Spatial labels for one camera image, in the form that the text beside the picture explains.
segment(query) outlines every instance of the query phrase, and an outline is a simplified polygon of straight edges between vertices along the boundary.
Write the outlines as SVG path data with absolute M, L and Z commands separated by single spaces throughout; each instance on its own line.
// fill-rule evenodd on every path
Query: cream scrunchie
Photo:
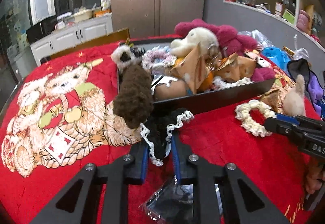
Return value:
M 267 131 L 265 127 L 254 121 L 249 114 L 252 109 L 258 109 L 260 113 L 267 119 L 269 117 L 276 118 L 276 114 L 271 107 L 262 101 L 250 100 L 248 103 L 238 105 L 235 109 L 236 119 L 242 122 L 242 127 L 246 132 L 251 132 L 254 136 L 270 136 L 272 133 Z

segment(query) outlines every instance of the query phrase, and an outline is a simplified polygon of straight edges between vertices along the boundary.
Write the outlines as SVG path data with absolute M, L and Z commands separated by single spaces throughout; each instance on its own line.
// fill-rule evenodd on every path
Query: pink plush toy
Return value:
M 225 50 L 224 57 L 230 56 L 233 53 L 243 55 L 245 48 L 248 50 L 254 50 L 257 47 L 257 42 L 250 36 L 240 35 L 237 30 L 230 25 L 216 26 L 213 24 L 207 24 L 201 19 L 194 19 L 192 22 L 181 22 L 175 26 L 175 33 L 181 37 L 186 37 L 190 30 L 196 27 L 204 27 L 212 31 L 219 42 L 219 47 L 223 52 Z M 255 68 L 251 80 L 254 82 L 264 81 L 274 78 L 275 73 L 270 67 Z

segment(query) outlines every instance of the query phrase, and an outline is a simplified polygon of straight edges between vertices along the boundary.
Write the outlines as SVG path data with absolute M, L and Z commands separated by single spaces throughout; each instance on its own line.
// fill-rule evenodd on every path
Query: white lace trim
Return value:
M 240 86 L 240 85 L 250 84 L 250 83 L 253 83 L 253 81 L 251 81 L 250 78 L 243 78 L 241 80 L 238 80 L 235 83 L 227 83 L 227 82 L 223 81 L 221 77 L 216 76 L 213 79 L 213 83 L 216 85 L 215 90 L 219 90 L 219 89 L 223 89 L 223 88 L 232 88 L 232 87 L 236 87 L 236 86 Z
M 268 117 L 276 118 L 276 114 L 271 107 L 262 101 L 250 100 L 248 103 L 238 105 L 235 109 L 236 119 L 242 122 L 242 127 L 246 132 L 251 132 L 254 136 L 270 136 L 272 133 L 267 131 L 265 127 L 254 121 L 249 114 L 252 109 L 258 109 L 260 113 L 267 119 Z
M 146 141 L 146 143 L 149 145 L 149 152 L 150 152 L 150 160 L 151 160 L 151 162 L 155 166 L 162 166 L 164 164 L 163 161 L 161 161 L 161 160 L 159 160 L 159 159 L 157 159 L 155 157 L 155 149 L 154 149 L 153 142 L 148 140 L 148 135 L 150 133 L 150 130 L 146 126 L 144 126 L 144 124 L 142 122 L 140 123 L 140 126 L 141 126 L 140 135 Z
M 166 141 L 170 142 L 173 130 L 181 128 L 183 126 L 183 121 L 189 122 L 192 119 L 194 119 L 194 115 L 189 110 L 186 110 L 184 113 L 178 115 L 176 118 L 176 121 L 177 121 L 176 124 L 167 125 Z

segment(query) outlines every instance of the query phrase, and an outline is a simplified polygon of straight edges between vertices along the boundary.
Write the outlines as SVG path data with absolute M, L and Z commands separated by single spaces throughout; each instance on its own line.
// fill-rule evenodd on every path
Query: brown fuzzy plush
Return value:
M 145 123 L 153 110 L 151 76 L 141 66 L 133 65 L 123 73 L 120 92 L 114 100 L 113 113 L 124 118 L 130 129 Z

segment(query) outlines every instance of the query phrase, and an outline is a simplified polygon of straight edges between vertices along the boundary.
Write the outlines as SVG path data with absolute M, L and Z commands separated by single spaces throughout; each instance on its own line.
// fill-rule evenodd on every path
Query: black microwave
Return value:
M 26 30 L 26 35 L 29 44 L 35 43 L 43 37 L 51 34 L 51 32 L 54 31 L 54 27 L 56 24 L 56 16 L 51 16 L 43 19 L 42 21 L 30 27 L 28 30 Z

